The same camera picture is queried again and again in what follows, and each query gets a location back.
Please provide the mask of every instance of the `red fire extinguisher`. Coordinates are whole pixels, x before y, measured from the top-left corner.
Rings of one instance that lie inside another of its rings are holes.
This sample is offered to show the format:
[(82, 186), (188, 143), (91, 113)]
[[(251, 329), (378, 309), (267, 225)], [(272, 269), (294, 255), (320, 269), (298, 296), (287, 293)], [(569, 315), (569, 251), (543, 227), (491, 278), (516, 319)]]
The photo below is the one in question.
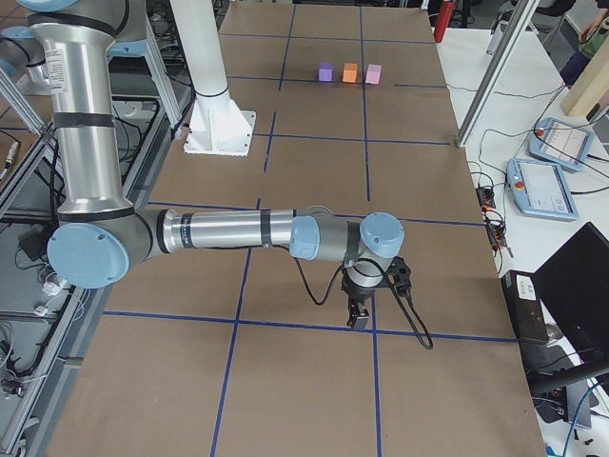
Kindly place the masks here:
[(444, 0), (440, 7), (440, 14), (436, 21), (436, 29), (434, 30), (434, 40), (436, 43), (441, 43), (444, 38), (444, 32), (450, 23), (450, 16), (453, 14), (453, 8), (455, 8), (455, 2), (453, 0)]

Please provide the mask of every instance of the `black monitor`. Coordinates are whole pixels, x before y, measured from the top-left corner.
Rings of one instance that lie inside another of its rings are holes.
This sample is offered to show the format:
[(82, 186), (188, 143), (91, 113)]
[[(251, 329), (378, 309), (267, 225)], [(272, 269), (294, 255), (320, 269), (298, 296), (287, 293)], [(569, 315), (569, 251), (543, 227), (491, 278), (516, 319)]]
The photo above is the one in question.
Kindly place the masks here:
[[(535, 290), (585, 363), (609, 356), (609, 241), (585, 224), (532, 276)], [(609, 382), (609, 374), (597, 376)]]

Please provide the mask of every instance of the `purple cube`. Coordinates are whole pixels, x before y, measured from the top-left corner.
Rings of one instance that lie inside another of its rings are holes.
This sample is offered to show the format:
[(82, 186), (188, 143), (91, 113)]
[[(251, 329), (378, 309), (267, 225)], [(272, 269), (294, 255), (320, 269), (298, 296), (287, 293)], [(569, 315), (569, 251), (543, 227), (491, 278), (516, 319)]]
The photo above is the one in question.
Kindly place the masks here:
[(331, 83), (332, 82), (332, 71), (334, 70), (334, 66), (332, 62), (322, 62), (320, 64), (320, 72), (319, 79), (323, 83)]

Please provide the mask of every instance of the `blue cable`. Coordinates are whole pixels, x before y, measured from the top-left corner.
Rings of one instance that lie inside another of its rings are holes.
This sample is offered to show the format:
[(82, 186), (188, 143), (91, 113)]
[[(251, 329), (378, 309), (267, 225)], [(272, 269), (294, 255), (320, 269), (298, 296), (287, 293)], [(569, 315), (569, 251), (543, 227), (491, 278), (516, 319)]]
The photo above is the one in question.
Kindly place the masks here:
[(566, 442), (564, 443), (564, 449), (562, 450), (562, 457), (567, 456), (567, 449), (569, 448), (569, 443), (571, 442), (571, 434), (573, 433), (573, 430), (575, 429), (575, 424), (578, 422), (578, 418), (580, 417), (581, 406), (583, 405), (583, 402), (590, 396), (592, 391), (595, 388), (597, 388), (598, 386), (600, 386), (600, 384), (598, 384), (598, 383), (593, 384), (591, 387), (588, 388), (588, 390), (586, 390), (586, 393), (584, 393), (583, 396), (581, 397), (580, 403), (578, 404), (578, 408), (575, 410), (575, 417), (573, 418), (573, 422), (571, 423), (571, 426), (569, 427), (569, 433), (567, 433), (567, 439), (566, 439)]

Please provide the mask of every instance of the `label sticker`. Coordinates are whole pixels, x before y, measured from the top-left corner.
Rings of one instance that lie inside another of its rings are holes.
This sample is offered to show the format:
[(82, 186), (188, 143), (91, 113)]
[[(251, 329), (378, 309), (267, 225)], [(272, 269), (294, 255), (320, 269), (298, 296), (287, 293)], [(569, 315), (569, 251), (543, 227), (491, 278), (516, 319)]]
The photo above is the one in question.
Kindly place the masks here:
[(528, 276), (516, 275), (516, 285), (518, 287), (518, 296), (522, 300), (536, 301), (537, 296), (535, 295), (535, 289), (533, 288), (533, 282)]
[(63, 93), (68, 91), (66, 82), (66, 65), (62, 50), (47, 50), (47, 70), (49, 71), (50, 93)]

